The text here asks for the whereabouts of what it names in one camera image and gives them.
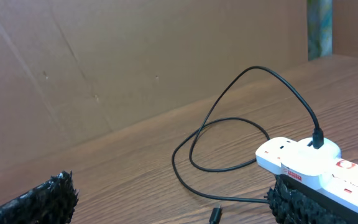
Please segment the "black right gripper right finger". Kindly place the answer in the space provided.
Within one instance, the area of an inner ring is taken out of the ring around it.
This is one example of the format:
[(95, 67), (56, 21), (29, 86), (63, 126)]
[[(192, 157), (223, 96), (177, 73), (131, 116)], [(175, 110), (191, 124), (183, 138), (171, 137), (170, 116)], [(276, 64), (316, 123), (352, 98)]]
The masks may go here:
[(265, 198), (277, 223), (358, 224), (358, 213), (290, 180), (275, 176)]

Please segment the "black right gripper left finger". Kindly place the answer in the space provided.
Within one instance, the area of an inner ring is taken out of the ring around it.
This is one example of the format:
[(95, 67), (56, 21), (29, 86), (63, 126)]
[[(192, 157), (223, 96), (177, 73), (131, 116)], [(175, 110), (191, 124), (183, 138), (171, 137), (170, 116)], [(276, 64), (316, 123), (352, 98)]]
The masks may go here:
[(0, 206), (0, 224), (70, 223), (78, 203), (73, 173), (63, 171)]

